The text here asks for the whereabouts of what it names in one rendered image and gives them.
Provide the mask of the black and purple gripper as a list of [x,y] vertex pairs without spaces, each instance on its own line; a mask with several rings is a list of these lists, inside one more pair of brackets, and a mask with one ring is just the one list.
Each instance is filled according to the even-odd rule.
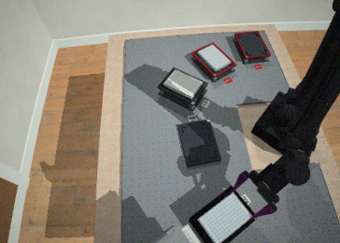
[[[279,171],[280,169],[276,166],[276,164],[273,164],[273,166]],[[257,177],[258,173],[255,170],[252,170],[250,173],[247,171],[244,171],[241,173],[232,188],[232,190],[229,192],[228,195],[233,193],[239,186],[241,186],[247,179],[248,177],[251,179],[251,181],[258,187],[256,184],[259,182],[259,178]],[[278,195],[273,195],[272,193],[269,193],[268,195],[263,194],[259,189],[257,189],[257,192],[262,196],[262,198],[268,203],[264,208],[262,208],[260,211],[258,211],[256,214],[254,214],[249,221],[258,218],[260,216],[268,215],[268,214],[273,214],[277,211],[276,203],[279,201]],[[274,203],[273,203],[274,202]]]

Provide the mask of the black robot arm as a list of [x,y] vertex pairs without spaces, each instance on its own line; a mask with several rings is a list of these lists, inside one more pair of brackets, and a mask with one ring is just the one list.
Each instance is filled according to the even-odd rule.
[[289,183],[300,186],[310,178],[308,157],[315,151],[320,125],[340,93],[340,0],[333,0],[333,11],[305,77],[270,108],[281,134],[278,147],[286,151],[275,164],[285,178],[270,163],[257,175],[260,181],[256,184],[263,194],[276,195]]

